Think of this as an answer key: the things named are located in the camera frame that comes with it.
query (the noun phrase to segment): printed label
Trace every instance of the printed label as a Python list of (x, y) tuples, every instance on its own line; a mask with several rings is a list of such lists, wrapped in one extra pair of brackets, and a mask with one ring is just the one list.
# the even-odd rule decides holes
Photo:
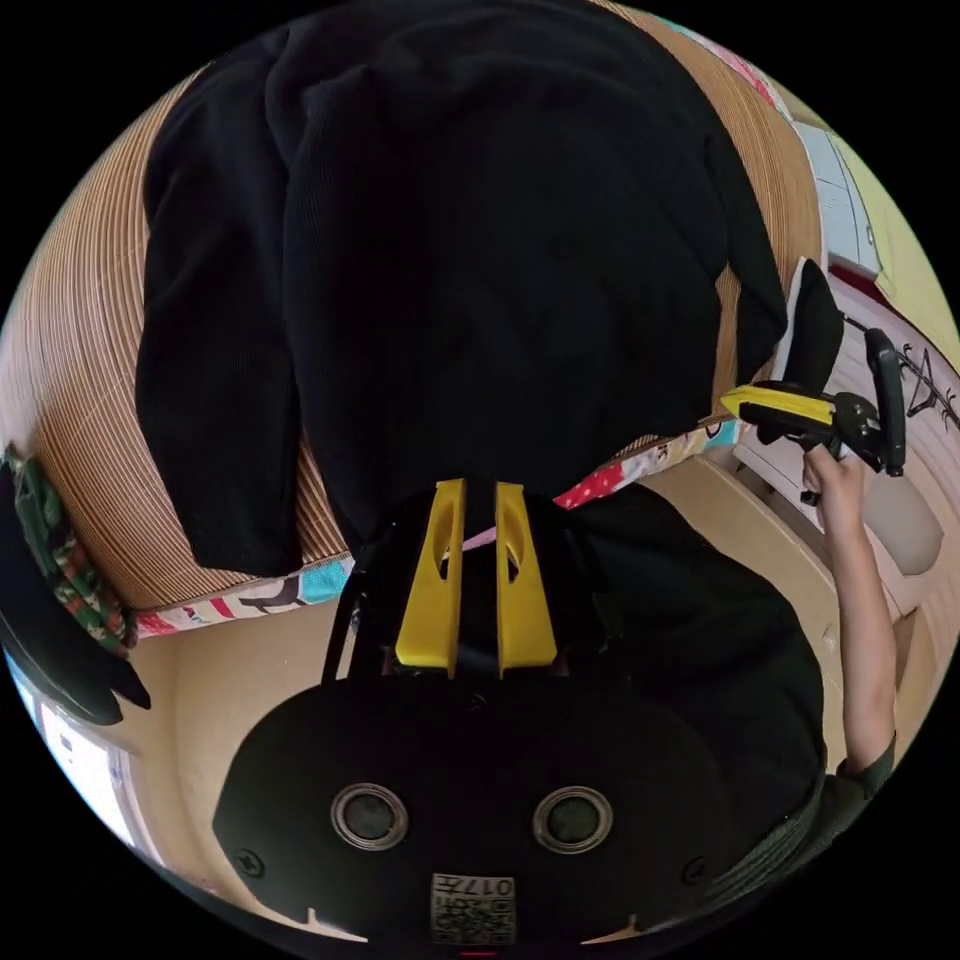
[(435, 873), (430, 891), (434, 943), (505, 946), (517, 939), (513, 877)]

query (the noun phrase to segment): black clothing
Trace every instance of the black clothing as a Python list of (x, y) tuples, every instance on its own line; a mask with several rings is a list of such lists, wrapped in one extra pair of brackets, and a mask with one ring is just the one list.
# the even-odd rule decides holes
[(153, 145), (137, 411), (194, 556), (300, 566), (301, 419), (351, 549), (466, 477), (556, 496), (712, 404), (786, 307), (739, 155), (580, 0), (335, 7), (210, 66)]
[(894, 744), (859, 774), (825, 776), (820, 667), (776, 587), (644, 487), (576, 515), (623, 608), (636, 689), (689, 723), (724, 775), (742, 842), (710, 912), (826, 848), (890, 776)]

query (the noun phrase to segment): sleeve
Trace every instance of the sleeve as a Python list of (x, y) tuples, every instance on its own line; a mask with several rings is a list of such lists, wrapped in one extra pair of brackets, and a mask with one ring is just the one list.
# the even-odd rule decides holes
[(890, 779), (893, 773), (893, 757), (896, 750), (897, 738), (890, 741), (890, 746), (870, 764), (865, 770), (859, 773), (847, 773), (847, 761), (837, 767), (837, 777), (856, 783), (867, 800), (872, 800), (880, 788)]
[(263, 103), (281, 39), (209, 67), (152, 144), (136, 381), (140, 427), (196, 562), (263, 577), (302, 562), (286, 169)]
[(890, 779), (896, 737), (890, 746), (869, 767), (856, 774), (846, 772), (846, 760), (837, 768), (835, 776), (827, 776), (813, 827), (797, 857), (784, 871), (787, 875), (810, 864), (830, 844), (849, 829), (866, 805)]

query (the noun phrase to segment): wall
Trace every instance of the wall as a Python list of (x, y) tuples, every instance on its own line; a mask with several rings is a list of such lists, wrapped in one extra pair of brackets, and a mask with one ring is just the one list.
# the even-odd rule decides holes
[(174, 710), (182, 640), (182, 635), (151, 637), (138, 644), (131, 663), (152, 707), (142, 710), (121, 700), (123, 721), (95, 732), (132, 755), (137, 804), (163, 863), (186, 879), (209, 881), (209, 864), (187, 819), (177, 769)]

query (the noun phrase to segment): colorful patterned fabric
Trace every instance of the colorful patterned fabric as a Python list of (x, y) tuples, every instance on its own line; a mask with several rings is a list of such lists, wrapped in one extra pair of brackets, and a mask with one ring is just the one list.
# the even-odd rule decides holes
[(33, 457), (4, 454), (15, 484), (23, 537), (60, 605), (105, 650), (126, 657), (136, 642), (119, 598), (100, 577), (70, 526), (63, 504)]

